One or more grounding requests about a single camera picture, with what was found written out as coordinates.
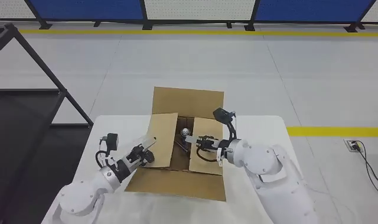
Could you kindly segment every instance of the white table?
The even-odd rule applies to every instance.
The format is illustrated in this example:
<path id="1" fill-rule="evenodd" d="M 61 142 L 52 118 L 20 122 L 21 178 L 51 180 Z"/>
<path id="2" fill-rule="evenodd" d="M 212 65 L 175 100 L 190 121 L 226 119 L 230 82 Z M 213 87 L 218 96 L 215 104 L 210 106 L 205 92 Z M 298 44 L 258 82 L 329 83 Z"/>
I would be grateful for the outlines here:
<path id="1" fill-rule="evenodd" d="M 145 135 L 150 116 L 99 116 L 90 133 L 74 180 L 90 180 L 99 169 L 95 153 L 99 150 L 99 138 L 107 133 L 119 135 L 119 149 L 115 158 L 127 154 L 132 141 Z M 251 144 L 283 146 L 298 166 L 298 160 L 284 121 L 279 116 L 238 116 L 237 137 Z M 224 138 L 229 137 L 226 127 Z M 224 162 L 224 188 L 227 202 L 168 196 L 163 194 L 125 192 L 128 177 L 114 194 L 106 194 L 103 209 L 97 223 L 272 223 L 262 207 L 244 170 Z M 57 206 L 56 200 L 47 212 L 43 223 Z M 73 219 L 62 219 L 72 223 Z"/>

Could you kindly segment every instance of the yellow stripe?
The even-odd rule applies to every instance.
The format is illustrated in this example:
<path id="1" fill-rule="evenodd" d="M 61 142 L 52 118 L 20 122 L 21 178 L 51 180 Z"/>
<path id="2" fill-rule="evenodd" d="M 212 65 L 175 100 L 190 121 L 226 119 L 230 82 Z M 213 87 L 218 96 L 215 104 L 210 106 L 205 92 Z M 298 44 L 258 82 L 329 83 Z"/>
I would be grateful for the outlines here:
<path id="1" fill-rule="evenodd" d="M 299 37 L 378 37 L 378 33 L 332 33 L 293 31 L 220 31 L 220 30 L 19 30 L 23 34 L 184 34 L 184 35 L 270 35 Z"/>
<path id="2" fill-rule="evenodd" d="M 378 137 L 377 127 L 287 127 L 294 137 Z"/>

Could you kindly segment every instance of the white wall panel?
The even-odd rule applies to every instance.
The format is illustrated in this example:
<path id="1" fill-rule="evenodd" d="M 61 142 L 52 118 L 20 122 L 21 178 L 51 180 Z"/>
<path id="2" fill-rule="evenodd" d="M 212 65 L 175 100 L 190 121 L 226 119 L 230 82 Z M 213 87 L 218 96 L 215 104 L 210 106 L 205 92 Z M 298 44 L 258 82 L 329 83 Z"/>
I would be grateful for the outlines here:
<path id="1" fill-rule="evenodd" d="M 378 22 L 378 0 L 362 19 L 363 22 Z"/>
<path id="2" fill-rule="evenodd" d="M 150 20 L 249 20 L 255 0 L 144 0 Z"/>
<path id="3" fill-rule="evenodd" d="M 0 18 L 35 18 L 24 0 L 0 0 Z"/>

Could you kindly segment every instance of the open cardboard box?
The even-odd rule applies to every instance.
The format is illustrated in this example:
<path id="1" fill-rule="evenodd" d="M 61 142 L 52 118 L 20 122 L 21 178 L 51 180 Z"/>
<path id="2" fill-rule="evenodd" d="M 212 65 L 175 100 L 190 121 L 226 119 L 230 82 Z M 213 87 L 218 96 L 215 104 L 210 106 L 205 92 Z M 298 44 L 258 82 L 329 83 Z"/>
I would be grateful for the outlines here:
<path id="1" fill-rule="evenodd" d="M 155 161 L 138 168 L 126 191 L 174 194 L 226 201 L 223 170 L 218 163 L 202 160 L 195 144 L 185 144 L 186 153 L 175 141 L 189 128 L 193 136 L 223 138 L 223 126 L 213 111 L 223 107 L 223 92 L 155 87 L 148 135 L 157 138 L 151 147 Z M 200 151 L 208 159 L 216 154 Z"/>

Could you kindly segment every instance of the cardboard box flap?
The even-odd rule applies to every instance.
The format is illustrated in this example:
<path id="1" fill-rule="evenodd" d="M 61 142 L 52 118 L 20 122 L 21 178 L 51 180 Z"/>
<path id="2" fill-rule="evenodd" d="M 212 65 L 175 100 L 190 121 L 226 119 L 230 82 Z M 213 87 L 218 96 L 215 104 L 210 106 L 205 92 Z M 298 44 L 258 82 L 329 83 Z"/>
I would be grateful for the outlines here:
<path id="1" fill-rule="evenodd" d="M 125 191 L 226 201 L 222 176 L 181 171 L 138 168 Z"/>
<path id="2" fill-rule="evenodd" d="M 147 134 L 156 137 L 156 144 L 149 150 L 155 161 L 148 167 L 169 167 L 177 123 L 177 113 L 151 115 Z"/>
<path id="3" fill-rule="evenodd" d="M 213 111 L 223 107 L 223 92 L 155 87 L 152 114 L 174 113 L 214 119 Z"/>
<path id="4" fill-rule="evenodd" d="M 223 139 L 223 126 L 215 119 L 194 118 L 193 136 L 210 135 L 217 139 Z M 207 159 L 216 159 L 216 153 L 199 151 Z M 222 175 L 223 170 L 218 163 L 210 163 L 202 160 L 197 155 L 197 146 L 191 145 L 189 170 L 208 174 Z"/>

